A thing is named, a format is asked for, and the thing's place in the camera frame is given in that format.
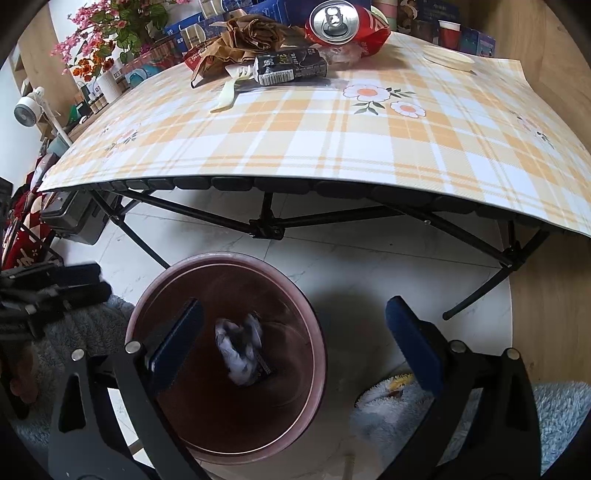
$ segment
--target black metal frame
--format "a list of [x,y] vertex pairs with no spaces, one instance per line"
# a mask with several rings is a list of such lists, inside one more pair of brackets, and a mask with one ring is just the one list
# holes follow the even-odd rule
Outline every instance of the black metal frame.
[[515,237],[515,225],[511,220],[508,222],[509,248],[505,249],[504,251],[500,251],[492,245],[486,243],[484,240],[472,235],[470,232],[467,232],[457,225],[445,220],[441,216],[426,209],[419,209],[409,205],[383,203],[382,205],[374,207],[317,213],[314,215],[304,215],[292,218],[276,218],[272,210],[273,194],[265,193],[259,218],[245,223],[151,196],[151,194],[154,192],[155,190],[145,190],[143,192],[137,192],[135,190],[129,189],[117,190],[115,191],[117,195],[120,195],[120,197],[127,197],[131,199],[131,201],[125,206],[122,206],[121,201],[119,201],[117,207],[114,209],[105,202],[105,200],[97,191],[91,190],[90,194],[109,216],[110,220],[120,227],[136,244],[138,244],[148,255],[155,259],[156,262],[158,262],[164,268],[168,268],[170,265],[166,263],[162,257],[160,257],[152,248],[150,248],[150,246],[146,244],[125,223],[125,214],[139,203],[146,203],[148,205],[168,210],[169,212],[179,213],[181,215],[212,223],[217,226],[247,233],[253,238],[270,240],[282,240],[285,235],[285,229],[301,226],[327,225],[329,223],[352,222],[357,220],[369,220],[399,215],[407,215],[420,220],[426,225],[431,225],[432,227],[437,228],[438,230],[445,232],[454,238],[457,238],[465,244],[476,248],[477,250],[497,260],[501,265],[501,269],[483,286],[478,288],[474,293],[472,293],[465,300],[461,301],[454,308],[444,312],[444,320],[451,319],[454,315],[472,305],[475,301],[482,298],[493,288],[503,282],[503,280],[509,277],[511,273],[520,269],[526,260],[538,249],[538,247],[546,240],[546,238],[548,238],[550,234],[549,232],[540,229],[524,247],[521,247],[519,241]]

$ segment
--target white fan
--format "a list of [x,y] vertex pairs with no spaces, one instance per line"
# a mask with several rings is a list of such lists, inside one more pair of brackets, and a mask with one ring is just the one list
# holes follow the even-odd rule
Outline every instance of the white fan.
[[45,100],[44,95],[45,89],[38,87],[26,97],[22,97],[14,108],[14,116],[21,125],[33,127],[37,124],[43,112],[45,112],[53,128],[56,129],[63,141],[71,147],[72,140],[70,140],[70,137],[66,135],[66,132],[64,132],[64,129],[56,120],[56,116],[51,111],[51,107],[47,103],[47,100]]

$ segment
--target gray fluffy mat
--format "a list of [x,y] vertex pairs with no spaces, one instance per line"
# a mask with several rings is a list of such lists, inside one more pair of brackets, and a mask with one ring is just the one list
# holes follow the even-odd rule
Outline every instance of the gray fluffy mat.
[[89,355],[114,353],[125,341],[134,306],[112,296],[105,304],[67,314],[46,327],[46,337],[33,344],[39,397],[25,420],[12,420],[19,438],[47,467],[47,448],[56,388],[72,351],[84,348]]

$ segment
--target folding table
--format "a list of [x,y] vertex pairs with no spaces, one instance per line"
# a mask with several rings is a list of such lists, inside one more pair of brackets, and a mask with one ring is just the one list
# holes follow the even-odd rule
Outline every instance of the folding table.
[[[127,235],[169,265],[125,223],[139,202],[280,240],[286,228],[408,215],[490,255],[501,269],[449,319],[519,269],[551,231],[591,235],[591,156],[531,89],[518,61],[474,57],[471,72],[423,57],[427,43],[392,33],[375,56],[328,79],[243,90],[210,113],[226,79],[192,89],[184,64],[114,104],[48,172],[43,190],[86,189]],[[249,223],[151,196],[156,190],[246,191],[264,199]],[[115,208],[98,194],[131,201]],[[350,199],[371,207],[275,218],[274,193]],[[508,222],[501,251],[438,215]],[[536,227],[522,247],[515,222]]]

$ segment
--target paper plate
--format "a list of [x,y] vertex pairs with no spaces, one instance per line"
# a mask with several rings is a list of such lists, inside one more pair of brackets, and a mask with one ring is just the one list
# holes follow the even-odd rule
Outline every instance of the paper plate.
[[424,47],[423,55],[427,60],[432,61],[433,63],[443,65],[450,69],[461,70],[463,72],[471,71],[475,63],[474,60],[463,53],[437,47],[435,45],[427,45]]

